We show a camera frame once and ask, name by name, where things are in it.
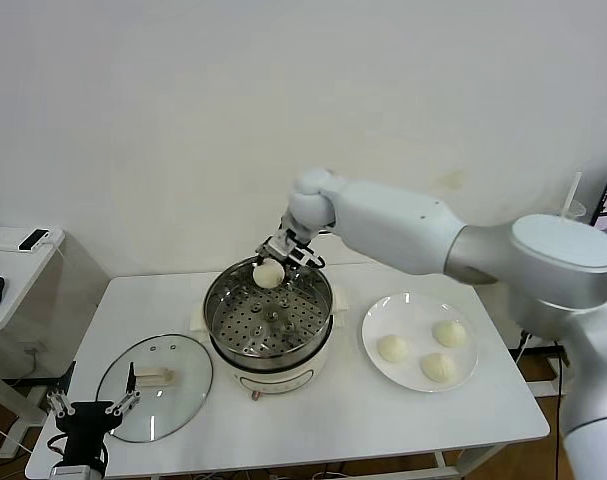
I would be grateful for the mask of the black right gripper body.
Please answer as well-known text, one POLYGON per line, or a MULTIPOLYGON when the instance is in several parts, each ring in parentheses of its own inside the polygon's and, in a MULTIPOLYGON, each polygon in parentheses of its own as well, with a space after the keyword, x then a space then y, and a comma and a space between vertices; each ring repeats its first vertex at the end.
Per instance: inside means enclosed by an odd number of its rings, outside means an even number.
POLYGON ((307 245, 297 243, 293 240, 287 240, 284 243, 282 250, 283 259, 290 256, 294 260, 294 266, 309 268, 319 267, 319 256, 307 245))

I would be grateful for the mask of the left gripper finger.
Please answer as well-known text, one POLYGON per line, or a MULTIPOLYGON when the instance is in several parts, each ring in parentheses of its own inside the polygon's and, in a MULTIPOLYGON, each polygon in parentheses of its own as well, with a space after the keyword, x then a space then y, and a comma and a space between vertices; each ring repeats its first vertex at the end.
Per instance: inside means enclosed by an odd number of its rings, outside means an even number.
POLYGON ((114 401, 106 410, 107 415, 125 416, 140 401, 141 393, 136 387, 135 366, 131 362, 128 369, 128 377, 124 395, 114 401))
POLYGON ((75 408, 67 396, 75 366, 76 362, 73 361, 65 373, 57 380, 53 388, 47 392, 47 402, 50 411, 55 416, 71 416, 75 414, 75 408))

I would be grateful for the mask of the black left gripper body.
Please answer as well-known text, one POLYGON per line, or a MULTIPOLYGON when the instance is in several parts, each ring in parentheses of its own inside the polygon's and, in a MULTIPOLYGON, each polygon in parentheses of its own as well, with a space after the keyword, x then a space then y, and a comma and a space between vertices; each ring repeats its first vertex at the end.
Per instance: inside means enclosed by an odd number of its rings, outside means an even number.
POLYGON ((104 437, 116 428, 116 416, 107 413, 110 401, 73 402, 73 414, 56 415, 56 426, 66 436, 62 463, 106 463, 104 437))

